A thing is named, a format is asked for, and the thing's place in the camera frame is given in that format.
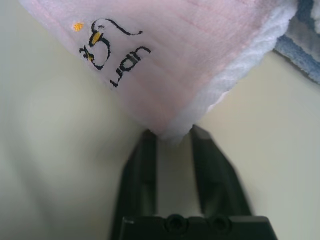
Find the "pink towel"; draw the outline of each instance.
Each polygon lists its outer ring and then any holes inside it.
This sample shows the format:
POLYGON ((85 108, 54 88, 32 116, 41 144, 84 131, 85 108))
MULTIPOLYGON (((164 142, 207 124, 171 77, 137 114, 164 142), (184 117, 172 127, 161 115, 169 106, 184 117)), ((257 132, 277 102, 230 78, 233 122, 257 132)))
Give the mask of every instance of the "pink towel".
POLYGON ((183 136, 287 29, 296 0, 20 0, 162 138, 183 136))

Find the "blue towel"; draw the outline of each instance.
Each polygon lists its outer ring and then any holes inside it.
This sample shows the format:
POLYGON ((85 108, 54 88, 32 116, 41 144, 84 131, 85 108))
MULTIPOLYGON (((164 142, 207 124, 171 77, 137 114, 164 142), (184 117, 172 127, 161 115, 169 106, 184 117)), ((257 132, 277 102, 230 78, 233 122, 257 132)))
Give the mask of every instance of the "blue towel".
POLYGON ((320 84, 320 34, 313 19, 314 0, 298 0, 298 11, 286 34, 278 39, 275 50, 320 84))

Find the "towel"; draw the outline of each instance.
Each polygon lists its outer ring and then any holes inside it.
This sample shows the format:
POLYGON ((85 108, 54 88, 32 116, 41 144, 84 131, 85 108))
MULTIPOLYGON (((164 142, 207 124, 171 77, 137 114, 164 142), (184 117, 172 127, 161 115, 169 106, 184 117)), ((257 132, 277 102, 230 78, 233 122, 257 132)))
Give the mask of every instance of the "towel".
POLYGON ((185 135, 271 51, 296 0, 20 0, 162 139, 185 135))
POLYGON ((320 0, 298 1, 298 11, 275 49, 320 84, 320 0))

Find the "white background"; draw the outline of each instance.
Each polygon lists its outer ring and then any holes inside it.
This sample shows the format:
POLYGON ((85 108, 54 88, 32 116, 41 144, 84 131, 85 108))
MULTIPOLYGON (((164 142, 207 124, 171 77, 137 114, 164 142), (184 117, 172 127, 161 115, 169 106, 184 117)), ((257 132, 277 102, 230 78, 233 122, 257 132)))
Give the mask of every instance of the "white background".
MULTIPOLYGON (((17 1, 0 1, 0 56, 0 239, 105 240, 143 128, 17 1)), ((320 239, 319 85, 269 53, 198 124, 280 240, 320 239)), ((199 214, 188 138, 159 148, 159 214, 199 214)))

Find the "fabric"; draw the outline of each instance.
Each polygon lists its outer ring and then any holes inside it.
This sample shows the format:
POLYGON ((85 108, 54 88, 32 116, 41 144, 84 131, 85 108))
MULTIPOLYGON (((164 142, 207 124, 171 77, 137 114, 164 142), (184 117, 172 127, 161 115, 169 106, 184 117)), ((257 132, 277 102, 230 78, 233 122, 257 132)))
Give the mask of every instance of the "fabric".
POLYGON ((275 49, 320 84, 320 0, 299 0, 298 11, 275 49))
POLYGON ((295 0, 20 0, 163 139, 185 135, 271 51, 295 0))

